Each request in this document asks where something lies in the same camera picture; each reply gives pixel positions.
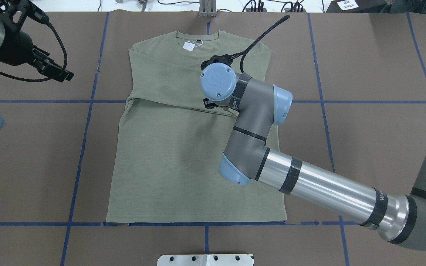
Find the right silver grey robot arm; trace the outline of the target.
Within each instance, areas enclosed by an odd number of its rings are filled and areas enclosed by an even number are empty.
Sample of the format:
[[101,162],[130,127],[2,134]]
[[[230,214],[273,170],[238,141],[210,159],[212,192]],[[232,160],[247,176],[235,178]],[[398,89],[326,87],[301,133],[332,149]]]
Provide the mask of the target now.
[[289,113],[291,92],[237,74],[223,62],[204,62],[201,70],[206,108],[239,113],[219,165],[223,178],[240,185],[262,182],[376,230],[391,244],[426,251],[426,156],[409,195],[349,180],[267,147],[271,126],[284,123]]

